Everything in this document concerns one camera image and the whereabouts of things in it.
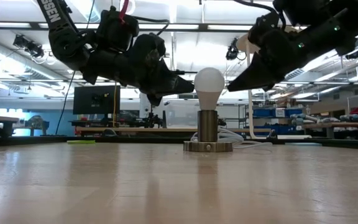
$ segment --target white light bulb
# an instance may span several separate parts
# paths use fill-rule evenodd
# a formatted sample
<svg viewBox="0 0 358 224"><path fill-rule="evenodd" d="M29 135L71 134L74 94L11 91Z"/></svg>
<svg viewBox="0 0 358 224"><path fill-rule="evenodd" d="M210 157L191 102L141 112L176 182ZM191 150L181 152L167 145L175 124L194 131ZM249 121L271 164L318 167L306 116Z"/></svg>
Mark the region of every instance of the white light bulb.
<svg viewBox="0 0 358 224"><path fill-rule="evenodd" d="M194 80L201 110L215 110L216 103L224 89L224 78L216 68L204 68Z"/></svg>

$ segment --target metal cylinder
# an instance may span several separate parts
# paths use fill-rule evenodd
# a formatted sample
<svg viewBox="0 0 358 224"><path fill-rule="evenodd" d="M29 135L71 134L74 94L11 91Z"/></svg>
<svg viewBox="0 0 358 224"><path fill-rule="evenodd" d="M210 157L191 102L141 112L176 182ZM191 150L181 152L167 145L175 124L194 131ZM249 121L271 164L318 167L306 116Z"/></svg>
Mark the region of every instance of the metal cylinder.
<svg viewBox="0 0 358 224"><path fill-rule="evenodd" d="M218 141L218 112L201 110L198 112L198 141Z"/></svg>

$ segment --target lamp base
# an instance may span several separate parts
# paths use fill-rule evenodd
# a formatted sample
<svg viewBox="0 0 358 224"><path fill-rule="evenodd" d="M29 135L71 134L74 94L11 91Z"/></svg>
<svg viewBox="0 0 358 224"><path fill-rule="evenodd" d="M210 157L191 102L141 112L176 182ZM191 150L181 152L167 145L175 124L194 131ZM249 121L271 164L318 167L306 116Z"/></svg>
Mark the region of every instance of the lamp base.
<svg viewBox="0 0 358 224"><path fill-rule="evenodd" d="M192 142L185 141L183 150L188 152L232 152L231 142Z"/></svg>

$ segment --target green object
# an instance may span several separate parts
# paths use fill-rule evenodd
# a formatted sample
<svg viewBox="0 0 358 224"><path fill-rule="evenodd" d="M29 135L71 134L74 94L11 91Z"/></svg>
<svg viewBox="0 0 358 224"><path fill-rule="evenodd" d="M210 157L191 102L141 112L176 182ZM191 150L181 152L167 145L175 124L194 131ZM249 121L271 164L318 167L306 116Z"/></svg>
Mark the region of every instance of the green object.
<svg viewBox="0 0 358 224"><path fill-rule="evenodd" d="M67 141L67 144L96 144L96 140Z"/></svg>

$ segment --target ceiling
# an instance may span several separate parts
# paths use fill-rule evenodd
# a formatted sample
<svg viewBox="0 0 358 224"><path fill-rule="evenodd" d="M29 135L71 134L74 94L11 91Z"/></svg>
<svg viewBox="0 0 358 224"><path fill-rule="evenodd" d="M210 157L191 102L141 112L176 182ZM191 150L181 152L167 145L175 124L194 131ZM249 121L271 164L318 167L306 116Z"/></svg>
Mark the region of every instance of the ceiling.
<svg viewBox="0 0 358 224"><path fill-rule="evenodd" d="M66 0L68 6L73 13L70 14L75 23L87 22L87 14L90 11L92 0ZM234 1L222 0L135 0L135 4L131 3L129 11L133 11L132 15L140 17L148 17L152 19L170 19L176 24L238 24L238 25L252 25L256 18L266 14L264 9L243 6ZM272 5L272 1L258 1L261 4ZM118 0L95 0L94 13L92 14L92 22L99 22L98 15L102 10L109 9L110 6L119 8L120 1ZM0 0L0 23L10 22L10 26L14 26L16 22L24 22L29 24L42 24L45 19L35 3L35 0ZM47 30L33 30L29 28L18 29L12 27L7 29L0 24L0 46L6 50L3 55L9 56L13 59L21 58L22 63L25 62L27 67L38 67L42 72L33 73L38 75L37 78L32 79L49 79L52 76L56 79L70 79L72 72L69 68L61 62L54 59L53 56L46 56L41 59L32 60L29 54L23 50L17 50L13 46L13 41L16 35L24 35L26 39L32 40L37 44L42 44L46 52L50 51L50 44L48 40ZM246 61L233 60L227 61L225 56L227 47L232 42L233 38L240 37L246 34L246 31L224 32L217 30L216 32L164 32L160 36L165 41L167 48L166 58L167 64L173 63L173 69L184 70L187 72L197 72L205 67L214 67L222 71L227 80L233 80L244 71L247 67ZM256 97L273 97L273 99L280 99L281 97L293 97L300 93L319 93L319 91L338 87L330 92L339 91L341 85L314 83L321 77L331 74L332 72L343 70L345 67L358 63L357 60L342 60L335 52L330 52L321 58L316 59L314 63L310 63L307 68L303 70L294 71L287 76L287 83L277 85L274 91L266 93L264 96L262 91L255 91ZM323 79L324 82L348 82L350 78L357 75L356 68L341 72L330 78ZM194 74L187 74L183 76L187 80L193 80ZM76 79L80 79L81 75L77 73ZM29 85L29 83L9 83L10 85ZM77 83L76 85L85 85L85 83ZM238 94L238 99L244 98L243 94ZM316 98L316 95L310 95L306 98Z"/></svg>

